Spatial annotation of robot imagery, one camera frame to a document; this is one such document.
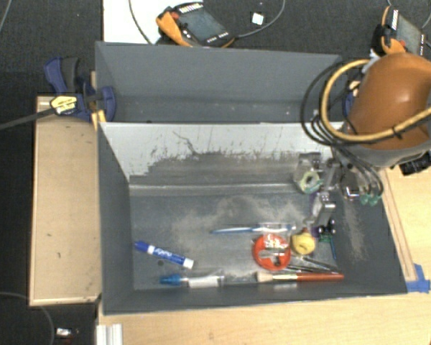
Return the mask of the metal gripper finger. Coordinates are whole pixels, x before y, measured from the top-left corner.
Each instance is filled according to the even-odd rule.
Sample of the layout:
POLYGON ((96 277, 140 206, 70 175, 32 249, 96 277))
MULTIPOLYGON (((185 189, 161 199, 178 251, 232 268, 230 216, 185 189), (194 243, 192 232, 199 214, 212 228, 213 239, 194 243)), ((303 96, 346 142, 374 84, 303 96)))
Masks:
POLYGON ((336 209, 336 203, 331 200, 329 192, 317 192, 311 198, 311 225, 327 225, 336 209))
POLYGON ((293 172, 296 183, 316 184, 320 179, 322 155, 319 152, 300 153, 293 172))

